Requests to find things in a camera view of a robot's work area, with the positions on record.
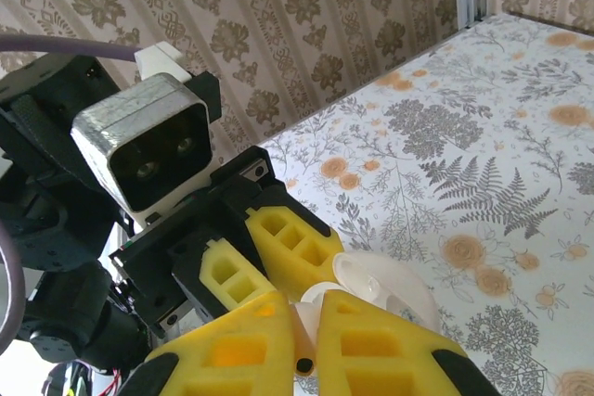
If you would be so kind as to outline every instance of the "camera lens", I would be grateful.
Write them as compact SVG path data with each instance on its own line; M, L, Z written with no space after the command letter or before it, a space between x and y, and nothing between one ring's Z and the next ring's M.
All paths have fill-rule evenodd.
M186 155L192 148L194 148L194 146L195 144L192 138L182 139L177 145L177 154L182 156Z
M138 168L138 170L136 171L136 177L139 180L148 180L157 172L158 167L159 164L157 164L156 162L147 162Z

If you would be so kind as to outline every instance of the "orange flower print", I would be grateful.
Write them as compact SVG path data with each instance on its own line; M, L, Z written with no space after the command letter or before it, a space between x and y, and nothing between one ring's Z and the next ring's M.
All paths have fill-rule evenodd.
M385 87L388 85L393 85L396 81L400 79L400 73L398 71L393 71L391 73L386 74L385 76L378 79L375 84Z
M556 396L594 396L594 371L572 371L563 373Z
M344 190L353 190L359 186L360 182L359 175L356 173L345 173L341 176L339 184Z
M511 280L502 271L490 266L482 266L474 272L476 286L487 296L506 296L511 289Z
M547 44L553 46L568 46L577 42L577 34L572 32L555 32L547 38Z
M475 236L452 236L442 247L444 260L459 269L472 269L484 261L484 246Z
M410 90L413 86L414 85L411 81L403 79L401 81L394 83L394 90L397 90L399 92L405 92L407 90Z
M559 297L559 292L565 287L564 283L559 285L551 284L542 287L540 292L536 294L535 300L538 303L537 308L542 311L546 311L550 320L555 317L555 310L559 310L561 307L569 308L569 305L565 303L565 300Z
M525 252L524 254L516 254L514 260L525 271L534 271L540 266L540 260L535 254Z
M378 161L371 160L371 161L367 161L365 164L363 164L363 167L365 168L366 171L373 172L380 168L380 163Z
M326 178L337 178L346 172L347 167L348 164L344 158L330 158L329 160L324 161L320 168L320 172Z
M578 47L580 50L592 51L594 50L594 39L588 39L587 41L578 41L578 43L575 44L575 46Z
M576 127L589 121L589 112L582 106L557 106L550 110L549 117L558 124Z
M561 261L574 261L583 259L588 255L589 245L582 242L581 236L576 236L574 241L558 240L559 246L562 250L551 255L553 259Z

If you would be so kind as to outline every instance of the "floral tablecloth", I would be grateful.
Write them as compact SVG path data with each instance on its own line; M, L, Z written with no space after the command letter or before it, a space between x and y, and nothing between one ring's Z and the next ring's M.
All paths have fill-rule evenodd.
M266 142L504 395L594 395L594 40L495 16ZM312 378L296 394L316 394Z

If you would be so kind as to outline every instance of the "table surface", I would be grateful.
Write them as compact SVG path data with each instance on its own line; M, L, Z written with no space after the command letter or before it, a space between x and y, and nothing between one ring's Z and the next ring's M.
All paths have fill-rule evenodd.
M500 15L264 144L504 395L594 395L594 40ZM316 394L312 378L296 394Z

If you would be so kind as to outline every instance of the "yellow foam pad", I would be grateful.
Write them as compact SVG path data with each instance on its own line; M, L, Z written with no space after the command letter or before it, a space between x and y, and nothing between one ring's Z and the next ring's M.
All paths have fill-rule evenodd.
M211 240L202 255L200 281L229 310L275 287L224 238Z
M270 282L299 301L319 282L336 282L332 260L343 252L332 229L325 237L291 209L282 206L248 210L246 221Z
M179 363L161 396L291 396L294 344L286 297L274 291L153 351Z
M326 292L317 339L319 396L459 396L432 357L456 342L351 294Z

